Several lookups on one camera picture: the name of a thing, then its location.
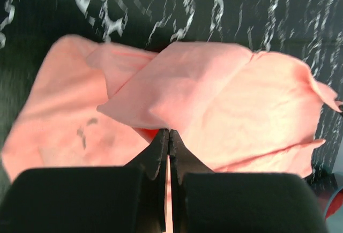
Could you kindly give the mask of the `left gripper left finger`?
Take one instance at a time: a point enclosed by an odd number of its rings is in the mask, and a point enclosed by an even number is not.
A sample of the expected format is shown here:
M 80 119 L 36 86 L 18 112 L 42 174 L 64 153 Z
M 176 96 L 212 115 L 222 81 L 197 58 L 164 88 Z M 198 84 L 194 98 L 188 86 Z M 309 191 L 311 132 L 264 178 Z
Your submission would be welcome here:
M 122 167 L 28 169 L 1 204 L 1 232 L 165 232 L 168 130 Z

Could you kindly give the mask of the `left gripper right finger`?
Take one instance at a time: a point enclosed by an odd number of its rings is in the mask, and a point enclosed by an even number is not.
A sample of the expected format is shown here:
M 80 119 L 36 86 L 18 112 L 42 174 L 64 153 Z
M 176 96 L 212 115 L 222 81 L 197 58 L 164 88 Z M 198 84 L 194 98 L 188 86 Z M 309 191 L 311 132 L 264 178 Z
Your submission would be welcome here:
M 169 135 L 174 232 L 326 232 L 317 199 L 299 176 L 217 173 Z

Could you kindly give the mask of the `pink t shirt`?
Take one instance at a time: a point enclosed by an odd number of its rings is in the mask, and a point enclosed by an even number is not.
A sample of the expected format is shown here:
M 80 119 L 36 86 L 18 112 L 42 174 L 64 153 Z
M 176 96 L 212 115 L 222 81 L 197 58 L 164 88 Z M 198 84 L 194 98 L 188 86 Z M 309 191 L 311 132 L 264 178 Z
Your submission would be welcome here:
M 122 167 L 168 130 L 166 230 L 173 231 L 169 135 L 217 173 L 304 180 L 323 105 L 337 93 L 303 61 L 238 44 L 174 42 L 161 52 L 58 40 L 2 150 L 11 185 L 28 169 Z

